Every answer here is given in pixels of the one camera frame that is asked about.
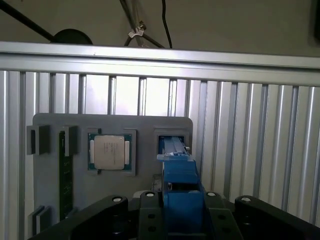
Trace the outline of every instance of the gray wall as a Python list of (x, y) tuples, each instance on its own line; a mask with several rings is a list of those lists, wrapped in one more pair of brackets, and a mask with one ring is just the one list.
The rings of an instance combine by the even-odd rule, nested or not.
[[(118, 0), (6, 0), (52, 34), (85, 32), (95, 45), (121, 46), (130, 30)], [(311, 36), (314, 0), (167, 0), (174, 48), (320, 56)], [(168, 46), (161, 0), (139, 0), (148, 34)], [(46, 40), (0, 12), (0, 40)]]

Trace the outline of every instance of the black round object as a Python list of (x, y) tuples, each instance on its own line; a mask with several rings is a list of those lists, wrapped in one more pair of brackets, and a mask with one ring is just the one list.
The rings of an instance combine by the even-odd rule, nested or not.
[(56, 35), (54, 35), (54, 39), (55, 41), (51, 41), (52, 43), (93, 45), (88, 35), (82, 31), (72, 28), (59, 31)]

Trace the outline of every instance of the gray slot holder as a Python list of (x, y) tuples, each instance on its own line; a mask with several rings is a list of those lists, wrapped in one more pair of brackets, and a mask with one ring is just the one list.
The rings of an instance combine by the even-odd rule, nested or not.
[(26, 127), (26, 154), (41, 155), (50, 152), (50, 126), (32, 125)]
[[(193, 124), (187, 117), (38, 113), (33, 125), (49, 126), (50, 152), (33, 156), (33, 179), (34, 207), (50, 206), (52, 225), (59, 222), (59, 132), (65, 131), (69, 138), (68, 154), (76, 153), (72, 156), (73, 206), (79, 211), (110, 195), (130, 198), (150, 190), (154, 175), (163, 170), (157, 161), (159, 136), (183, 136), (186, 146), (192, 144)], [(132, 171), (88, 171), (89, 133), (131, 134)]]
[(190, 135), (189, 131), (185, 128), (171, 128), (166, 126), (157, 126), (154, 129), (154, 141), (156, 150), (159, 146), (159, 137), (161, 136), (176, 136), (176, 137), (183, 137), (184, 144), (186, 147), (190, 147), (192, 145), (192, 136)]
[(36, 221), (36, 234), (42, 232), (43, 230), (51, 227), (51, 208), (47, 206), (39, 214), (35, 216)]
[(34, 235), (37, 234), (37, 220), (36, 217), (39, 213), (41, 213), (45, 209), (44, 206), (39, 206), (36, 210), (34, 210), (28, 217), (27, 217), (27, 238), (32, 238)]
[(60, 132), (64, 132), (65, 147), (64, 155), (66, 157), (77, 154), (78, 148), (78, 128), (77, 126), (63, 126)]

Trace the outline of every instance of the metal rod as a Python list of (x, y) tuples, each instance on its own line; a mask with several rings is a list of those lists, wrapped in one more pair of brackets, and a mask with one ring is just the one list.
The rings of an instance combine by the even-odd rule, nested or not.
[(42, 37), (49, 40), (50, 42), (56, 42), (56, 39), (53, 35), (51, 35), (49, 32), (44, 30), (35, 22), (31, 21), (29, 18), (27, 18), (25, 15), (23, 15), (21, 12), (19, 12), (3, 0), (0, 0), (0, 10), (4, 11), (6, 14), (18, 20), (20, 23), (26, 25), (28, 28), (40, 34)]

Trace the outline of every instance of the green circuit board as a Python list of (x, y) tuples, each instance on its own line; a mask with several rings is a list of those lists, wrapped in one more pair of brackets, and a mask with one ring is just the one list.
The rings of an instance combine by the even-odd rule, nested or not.
[(73, 157), (66, 156), (65, 132), (59, 133), (59, 219), (64, 220), (73, 209)]

